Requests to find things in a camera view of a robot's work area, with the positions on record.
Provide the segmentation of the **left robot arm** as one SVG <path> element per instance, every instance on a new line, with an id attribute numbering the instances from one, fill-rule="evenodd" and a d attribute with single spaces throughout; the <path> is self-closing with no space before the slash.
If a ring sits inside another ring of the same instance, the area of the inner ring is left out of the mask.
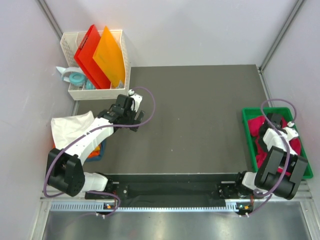
<path id="1" fill-rule="evenodd" d="M 114 187 L 102 173 L 84 172 L 83 165 L 89 155 L 120 128 L 136 132 L 145 112 L 139 111 L 143 97 L 118 95 L 109 109 L 101 111 L 79 138 L 63 149 L 53 148 L 47 158 L 46 183 L 74 197 L 81 192 L 96 191 L 102 198 L 109 198 Z"/>

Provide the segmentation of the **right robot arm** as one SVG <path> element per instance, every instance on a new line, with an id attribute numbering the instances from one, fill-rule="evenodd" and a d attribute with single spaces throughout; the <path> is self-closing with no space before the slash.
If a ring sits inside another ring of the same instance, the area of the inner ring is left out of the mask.
<path id="1" fill-rule="evenodd" d="M 276 196 L 291 200 L 301 183 L 308 160 L 295 151 L 290 142 L 297 140 L 298 132 L 283 127 L 282 116 L 268 113 L 264 123 L 258 129 L 258 145 L 266 151 L 266 157 L 258 172 L 244 172 L 242 180 L 233 185 L 233 192 L 239 198 L 245 198 L 256 191 L 271 191 Z"/>

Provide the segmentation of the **magenta t shirt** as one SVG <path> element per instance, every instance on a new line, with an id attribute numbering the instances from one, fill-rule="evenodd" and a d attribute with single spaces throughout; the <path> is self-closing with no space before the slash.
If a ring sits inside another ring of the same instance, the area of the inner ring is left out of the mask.
<path id="1" fill-rule="evenodd" d="M 260 128 L 265 123 L 265 118 L 263 115 L 256 116 L 252 119 L 246 120 L 245 123 L 245 132 L 248 134 L 248 146 L 251 154 L 252 167 L 255 172 L 258 171 L 265 158 L 267 157 L 267 152 L 263 150 L 262 143 L 259 143 L 260 139 Z M 282 128 L 287 127 L 288 122 L 282 116 L 281 126 Z M 298 154 L 302 153 L 302 143 L 299 138 L 294 138 L 289 141 L 290 147 Z"/>

